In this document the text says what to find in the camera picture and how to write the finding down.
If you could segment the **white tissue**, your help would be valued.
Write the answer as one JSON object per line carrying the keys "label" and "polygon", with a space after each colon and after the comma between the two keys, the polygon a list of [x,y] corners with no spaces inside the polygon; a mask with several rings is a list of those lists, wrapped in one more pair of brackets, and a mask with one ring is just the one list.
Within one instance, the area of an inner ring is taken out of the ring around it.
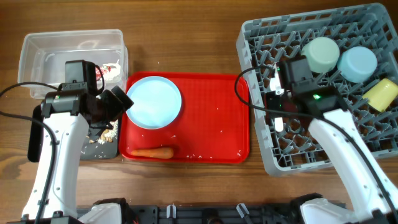
{"label": "white tissue", "polygon": [[119,60],[116,63],[106,63],[102,66],[103,76],[106,81],[114,80],[121,73]]}

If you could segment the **light blue plate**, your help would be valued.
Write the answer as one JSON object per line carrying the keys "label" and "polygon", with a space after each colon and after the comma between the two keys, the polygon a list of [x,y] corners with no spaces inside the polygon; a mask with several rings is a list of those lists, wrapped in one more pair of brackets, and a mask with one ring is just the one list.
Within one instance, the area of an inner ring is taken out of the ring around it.
{"label": "light blue plate", "polygon": [[127,117],[143,129],[160,129],[170,125],[182,108],[182,95],[167,78],[149,76],[134,82],[127,91],[133,105]]}

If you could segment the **light green bowl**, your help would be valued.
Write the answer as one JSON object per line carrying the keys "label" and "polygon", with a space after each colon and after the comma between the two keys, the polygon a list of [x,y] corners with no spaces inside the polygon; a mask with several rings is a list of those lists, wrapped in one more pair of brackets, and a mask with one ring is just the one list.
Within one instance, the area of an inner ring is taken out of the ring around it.
{"label": "light green bowl", "polygon": [[328,73],[336,67],[340,49],[334,40],[317,37],[302,48],[301,55],[307,58],[312,72]]}

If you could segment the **light blue bowl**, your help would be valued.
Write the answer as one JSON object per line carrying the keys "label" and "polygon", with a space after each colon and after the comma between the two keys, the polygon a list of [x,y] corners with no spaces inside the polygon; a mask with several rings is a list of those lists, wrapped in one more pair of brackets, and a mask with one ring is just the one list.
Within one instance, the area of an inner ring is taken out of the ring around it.
{"label": "light blue bowl", "polygon": [[376,55],[362,46],[353,47],[342,54],[337,68],[343,78],[353,83],[368,80],[377,67]]}

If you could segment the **yellow plastic cup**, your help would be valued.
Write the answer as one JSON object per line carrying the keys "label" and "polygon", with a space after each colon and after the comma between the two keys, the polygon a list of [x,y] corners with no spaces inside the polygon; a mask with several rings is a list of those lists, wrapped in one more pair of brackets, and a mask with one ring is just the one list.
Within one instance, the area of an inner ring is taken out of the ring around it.
{"label": "yellow plastic cup", "polygon": [[397,84],[384,78],[363,95],[368,105],[378,112],[383,112],[397,96]]}

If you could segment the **white plastic spoon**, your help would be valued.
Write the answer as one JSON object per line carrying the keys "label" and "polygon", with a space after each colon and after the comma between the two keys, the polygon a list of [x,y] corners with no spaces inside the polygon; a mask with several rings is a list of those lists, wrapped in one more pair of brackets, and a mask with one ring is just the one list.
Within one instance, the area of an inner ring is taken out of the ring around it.
{"label": "white plastic spoon", "polygon": [[274,129],[280,133],[284,130],[284,121],[282,117],[278,117],[274,119]]}

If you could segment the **red snack wrapper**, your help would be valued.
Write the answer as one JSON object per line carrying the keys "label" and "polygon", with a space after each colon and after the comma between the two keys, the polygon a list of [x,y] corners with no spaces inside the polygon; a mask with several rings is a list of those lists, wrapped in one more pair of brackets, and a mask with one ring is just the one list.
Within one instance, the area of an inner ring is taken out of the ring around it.
{"label": "red snack wrapper", "polygon": [[108,67],[102,66],[100,68],[96,68],[96,80],[97,81],[101,81],[102,77],[104,77],[105,74],[107,74],[109,72]]}

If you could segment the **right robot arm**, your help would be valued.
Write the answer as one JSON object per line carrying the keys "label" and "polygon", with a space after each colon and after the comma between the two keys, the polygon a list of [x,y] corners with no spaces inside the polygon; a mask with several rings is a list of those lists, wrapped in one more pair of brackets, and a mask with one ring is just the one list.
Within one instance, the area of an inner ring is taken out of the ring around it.
{"label": "right robot arm", "polygon": [[397,223],[397,187],[370,153],[335,87],[300,92],[272,87],[266,98],[268,116],[299,120],[325,151],[348,192],[357,223]]}

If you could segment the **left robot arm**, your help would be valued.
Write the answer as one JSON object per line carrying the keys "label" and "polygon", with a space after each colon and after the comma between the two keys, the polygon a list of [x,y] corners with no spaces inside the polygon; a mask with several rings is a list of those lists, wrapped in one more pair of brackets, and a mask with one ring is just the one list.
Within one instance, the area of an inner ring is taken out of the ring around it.
{"label": "left robot arm", "polygon": [[63,83],[39,106],[40,157],[21,223],[78,223],[76,183],[81,150],[90,129],[98,136],[133,105],[116,86],[99,90],[85,82]]}

